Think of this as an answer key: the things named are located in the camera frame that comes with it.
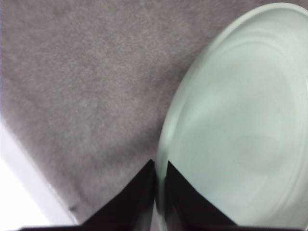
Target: white plate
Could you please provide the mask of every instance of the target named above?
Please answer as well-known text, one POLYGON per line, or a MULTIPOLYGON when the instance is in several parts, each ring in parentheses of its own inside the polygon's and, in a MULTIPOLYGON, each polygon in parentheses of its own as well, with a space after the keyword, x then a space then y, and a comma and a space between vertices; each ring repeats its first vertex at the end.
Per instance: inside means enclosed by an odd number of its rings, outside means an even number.
POLYGON ((160 205, 170 160, 237 224, 305 228, 307 81, 308 11, 274 3, 228 26, 168 111, 156 161, 160 205))

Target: gray carpet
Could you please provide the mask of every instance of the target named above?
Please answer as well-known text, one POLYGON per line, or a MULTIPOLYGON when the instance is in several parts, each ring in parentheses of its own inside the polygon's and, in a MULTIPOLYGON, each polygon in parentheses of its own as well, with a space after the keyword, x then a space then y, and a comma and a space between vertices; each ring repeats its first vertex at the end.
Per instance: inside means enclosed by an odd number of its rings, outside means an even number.
POLYGON ((155 159, 201 49, 270 2, 3 0, 2 120, 82 222, 155 159))

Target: black object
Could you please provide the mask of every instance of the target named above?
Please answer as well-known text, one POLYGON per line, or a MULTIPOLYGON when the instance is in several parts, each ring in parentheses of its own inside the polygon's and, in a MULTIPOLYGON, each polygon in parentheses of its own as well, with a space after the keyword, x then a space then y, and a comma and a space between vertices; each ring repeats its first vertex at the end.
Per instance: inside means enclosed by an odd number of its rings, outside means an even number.
POLYGON ((170 162, 165 180, 165 199, 168 230, 236 225, 200 195, 170 162))
MULTIPOLYGON (((149 231, 156 175, 150 160, 131 182, 103 208, 79 226, 25 228, 23 231, 149 231)), ((169 162, 165 180, 168 231, 296 231, 237 226, 200 195, 169 162)))
POLYGON ((114 199, 80 226, 26 228, 23 231, 148 231, 155 194, 154 161, 150 160, 114 199))

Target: plate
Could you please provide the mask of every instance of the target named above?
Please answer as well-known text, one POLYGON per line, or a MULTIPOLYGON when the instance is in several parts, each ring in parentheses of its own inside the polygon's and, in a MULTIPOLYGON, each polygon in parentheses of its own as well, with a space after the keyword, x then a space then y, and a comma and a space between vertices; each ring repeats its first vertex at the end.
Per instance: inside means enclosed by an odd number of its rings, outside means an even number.
POLYGON ((156 160, 158 207, 168 160, 239 225, 308 225, 308 11, 258 7, 198 56, 166 116, 156 160))

